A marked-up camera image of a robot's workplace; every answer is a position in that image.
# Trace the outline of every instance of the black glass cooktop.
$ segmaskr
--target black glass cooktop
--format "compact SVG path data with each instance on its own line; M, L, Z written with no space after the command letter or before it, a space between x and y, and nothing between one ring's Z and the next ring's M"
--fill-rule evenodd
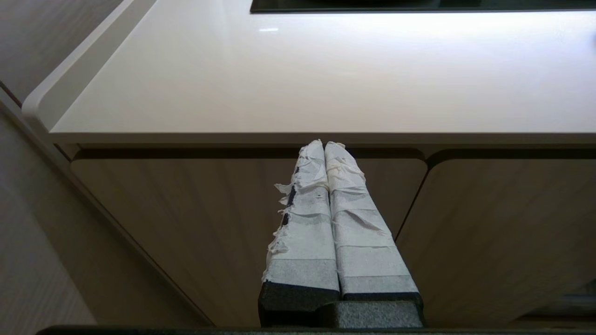
M596 9L596 0L253 0L251 13Z

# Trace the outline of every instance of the handleless cabinet door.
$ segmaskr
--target handleless cabinet door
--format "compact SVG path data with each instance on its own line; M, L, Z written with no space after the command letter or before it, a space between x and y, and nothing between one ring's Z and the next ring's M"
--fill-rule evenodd
M284 207L274 184L290 182L297 154L254 159L84 154L71 168L215 325L255 327L266 248ZM375 185L371 194L384 206L381 214L398 229L426 164L362 161L367 181Z
M504 324L596 278L593 151L447 154L397 239L431 326Z

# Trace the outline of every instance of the torn paper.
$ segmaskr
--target torn paper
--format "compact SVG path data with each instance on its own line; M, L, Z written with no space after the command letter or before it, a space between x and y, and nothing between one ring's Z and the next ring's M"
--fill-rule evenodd
M417 292L356 160L334 142L325 160L342 294Z
M262 281L339 291L321 141L300 150L290 185L275 187L287 207L268 247Z

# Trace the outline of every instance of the white countertop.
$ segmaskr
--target white countertop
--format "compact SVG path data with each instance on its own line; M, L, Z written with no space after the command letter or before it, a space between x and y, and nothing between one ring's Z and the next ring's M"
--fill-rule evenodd
M50 134L596 134L596 11L250 14L250 4L158 0Z

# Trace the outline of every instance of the beige wall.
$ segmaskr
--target beige wall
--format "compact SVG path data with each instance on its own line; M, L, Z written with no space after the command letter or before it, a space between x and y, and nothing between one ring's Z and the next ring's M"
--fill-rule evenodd
M4 113L0 302L0 334L53 324L206 324Z
M122 0L0 0L0 81L22 103Z
M0 81L16 102L120 1L0 0ZM0 334L206 325L20 132L18 107L0 98Z

